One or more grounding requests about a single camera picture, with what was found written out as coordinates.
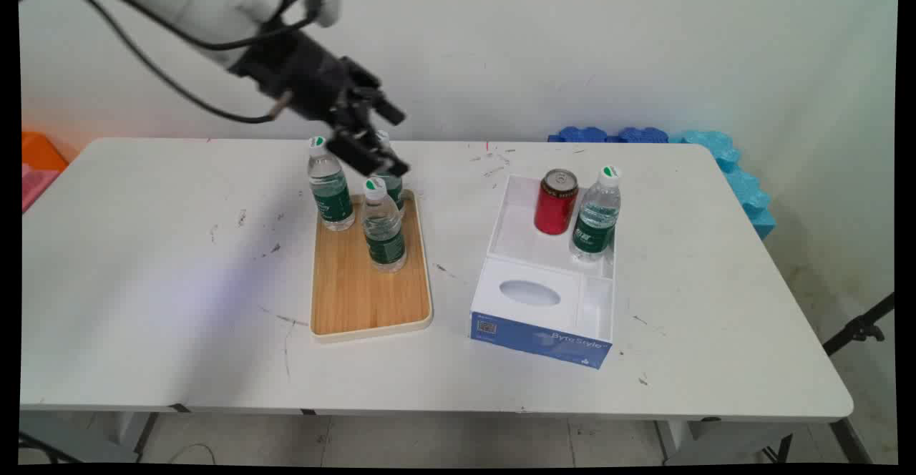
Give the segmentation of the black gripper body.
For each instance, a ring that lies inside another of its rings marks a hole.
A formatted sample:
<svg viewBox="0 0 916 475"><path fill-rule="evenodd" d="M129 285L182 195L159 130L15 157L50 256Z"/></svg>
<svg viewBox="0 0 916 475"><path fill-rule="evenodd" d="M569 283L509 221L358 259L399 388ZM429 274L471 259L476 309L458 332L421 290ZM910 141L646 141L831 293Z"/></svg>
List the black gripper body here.
<svg viewBox="0 0 916 475"><path fill-rule="evenodd" d="M334 57L300 29L285 31L251 44L229 68L255 81L271 98L291 93L288 108L308 121L356 124L351 91L360 86L361 65L350 57Z"/></svg>

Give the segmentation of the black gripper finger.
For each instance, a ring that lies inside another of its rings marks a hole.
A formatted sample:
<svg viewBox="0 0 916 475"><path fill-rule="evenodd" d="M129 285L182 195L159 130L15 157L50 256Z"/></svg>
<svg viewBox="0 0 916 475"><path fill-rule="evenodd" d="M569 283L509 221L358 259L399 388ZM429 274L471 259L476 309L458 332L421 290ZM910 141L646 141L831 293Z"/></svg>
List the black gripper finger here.
<svg viewBox="0 0 916 475"><path fill-rule="evenodd" d="M341 64L351 81L351 86L346 90L350 102L375 110L393 126L398 126L406 119L406 113L387 98L382 90L382 82L375 74L350 57L341 58Z"/></svg>
<svg viewBox="0 0 916 475"><path fill-rule="evenodd" d="M383 130L363 129L359 132L341 127L325 142L326 149L360 175L389 174L402 177L410 166L390 146Z"/></svg>

